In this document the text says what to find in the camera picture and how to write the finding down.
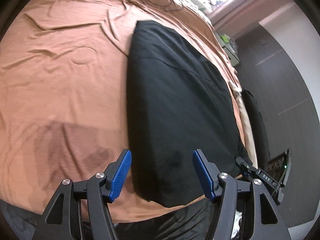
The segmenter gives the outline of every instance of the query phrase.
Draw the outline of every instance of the tile grout line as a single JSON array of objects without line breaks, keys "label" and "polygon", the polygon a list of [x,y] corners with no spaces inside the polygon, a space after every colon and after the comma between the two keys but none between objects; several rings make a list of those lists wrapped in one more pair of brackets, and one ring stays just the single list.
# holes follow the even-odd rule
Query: tile grout line
[{"label": "tile grout line", "polygon": [[274,54],[271,54],[269,57],[263,59],[262,61],[260,61],[259,63],[257,63],[255,66],[259,66],[260,64],[264,63],[265,61],[267,61],[268,59],[272,58],[273,56],[277,55],[279,52],[283,51],[283,49],[280,49],[278,51],[276,51]]},{"label": "tile grout line", "polygon": [[280,116],[281,114],[283,114],[284,112],[286,112],[286,111],[289,111],[289,110],[291,110],[291,109],[294,109],[296,106],[301,105],[302,103],[304,103],[305,101],[307,101],[307,100],[309,100],[309,99],[311,99],[311,97],[308,97],[308,98],[306,98],[305,100],[301,101],[300,103],[297,103],[297,104],[295,104],[294,106],[291,106],[291,107],[289,107],[288,109],[285,109],[284,111],[282,111],[282,112],[279,113],[279,116]]}]

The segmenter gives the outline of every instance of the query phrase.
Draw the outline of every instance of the white wall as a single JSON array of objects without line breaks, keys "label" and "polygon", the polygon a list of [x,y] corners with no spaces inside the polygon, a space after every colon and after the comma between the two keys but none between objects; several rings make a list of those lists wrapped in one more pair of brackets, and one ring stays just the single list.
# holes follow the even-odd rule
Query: white wall
[{"label": "white wall", "polygon": [[[320,36],[294,3],[281,7],[259,22],[282,46],[299,70],[320,116]],[[309,232],[320,214],[320,203],[315,219],[289,228],[292,240],[301,240]]]}]

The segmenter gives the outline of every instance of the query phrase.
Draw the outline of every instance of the silver screw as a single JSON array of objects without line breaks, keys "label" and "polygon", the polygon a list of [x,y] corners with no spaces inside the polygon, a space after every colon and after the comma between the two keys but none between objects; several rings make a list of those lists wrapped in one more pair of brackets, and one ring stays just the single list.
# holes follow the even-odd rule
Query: silver screw
[{"label": "silver screw", "polygon": [[102,179],[104,177],[104,173],[103,172],[98,172],[97,174],[96,174],[96,178],[97,179]]},{"label": "silver screw", "polygon": [[227,173],[225,173],[225,172],[220,173],[219,176],[222,179],[227,179],[229,177],[229,175]]},{"label": "silver screw", "polygon": [[70,183],[70,179],[64,179],[63,181],[62,181],[62,184],[63,185],[68,185]]},{"label": "silver screw", "polygon": [[253,179],[253,183],[256,185],[261,185],[262,181],[260,179]]}]

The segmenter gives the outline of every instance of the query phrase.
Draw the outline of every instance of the blue textured pad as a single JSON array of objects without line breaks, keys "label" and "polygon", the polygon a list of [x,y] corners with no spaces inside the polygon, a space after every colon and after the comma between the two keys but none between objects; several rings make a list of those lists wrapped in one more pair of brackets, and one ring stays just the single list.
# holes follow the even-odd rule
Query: blue textured pad
[{"label": "blue textured pad", "polygon": [[198,175],[204,195],[212,202],[215,198],[213,193],[213,182],[197,151],[193,152],[192,162],[193,167]]},{"label": "blue textured pad", "polygon": [[119,165],[118,170],[116,171],[115,176],[111,181],[111,190],[109,194],[109,199],[113,202],[117,197],[119,197],[125,178],[129,172],[132,161],[131,152],[128,150],[125,154],[121,164]]}]

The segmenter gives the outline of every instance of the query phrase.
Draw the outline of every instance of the black cloth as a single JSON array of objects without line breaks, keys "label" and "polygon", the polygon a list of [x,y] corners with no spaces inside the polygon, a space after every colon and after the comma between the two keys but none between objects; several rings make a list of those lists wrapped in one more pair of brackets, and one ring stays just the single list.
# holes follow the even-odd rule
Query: black cloth
[{"label": "black cloth", "polygon": [[258,166],[262,169],[265,169],[271,158],[267,132],[264,126],[262,115],[259,111],[257,100],[248,90],[242,90],[242,98],[251,124]]},{"label": "black cloth", "polygon": [[218,69],[175,30],[137,22],[127,70],[127,118],[135,191],[165,207],[203,194],[195,149],[231,176],[241,142],[231,96]]},{"label": "black cloth", "polygon": [[120,240],[204,240],[215,215],[215,206],[207,198],[161,217],[135,223],[120,223]]}]

